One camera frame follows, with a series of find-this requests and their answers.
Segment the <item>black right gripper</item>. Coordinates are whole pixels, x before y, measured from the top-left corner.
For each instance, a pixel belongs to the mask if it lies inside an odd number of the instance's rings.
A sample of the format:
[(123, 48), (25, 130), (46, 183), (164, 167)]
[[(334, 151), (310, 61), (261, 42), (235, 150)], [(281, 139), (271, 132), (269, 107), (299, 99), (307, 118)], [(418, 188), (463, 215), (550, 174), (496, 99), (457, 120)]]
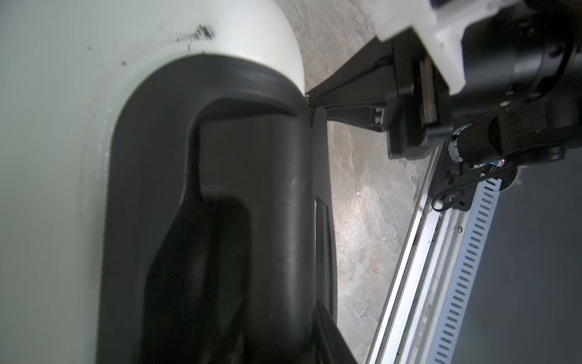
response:
[(423, 159), (453, 132), (449, 87), (413, 30), (392, 41), (372, 39), (307, 97), (332, 121), (376, 132), (386, 130), (383, 111), (396, 97), (387, 127), (390, 159)]

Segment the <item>white hard-shell suitcase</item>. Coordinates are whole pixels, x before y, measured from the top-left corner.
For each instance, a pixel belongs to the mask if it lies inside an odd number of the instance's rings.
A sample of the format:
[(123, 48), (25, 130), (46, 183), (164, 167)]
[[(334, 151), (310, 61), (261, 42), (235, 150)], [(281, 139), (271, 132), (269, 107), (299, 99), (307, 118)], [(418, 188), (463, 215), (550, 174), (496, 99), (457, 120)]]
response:
[(274, 1), (1, 3), (1, 361), (352, 363)]

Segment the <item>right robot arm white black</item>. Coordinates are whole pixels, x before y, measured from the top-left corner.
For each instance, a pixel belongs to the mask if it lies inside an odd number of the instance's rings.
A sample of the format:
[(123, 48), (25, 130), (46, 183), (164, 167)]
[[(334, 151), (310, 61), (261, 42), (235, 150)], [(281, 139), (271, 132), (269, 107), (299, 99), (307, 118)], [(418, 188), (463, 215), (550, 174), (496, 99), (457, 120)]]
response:
[(307, 93), (391, 159), (564, 159), (581, 145), (579, 1), (363, 1), (374, 38)]

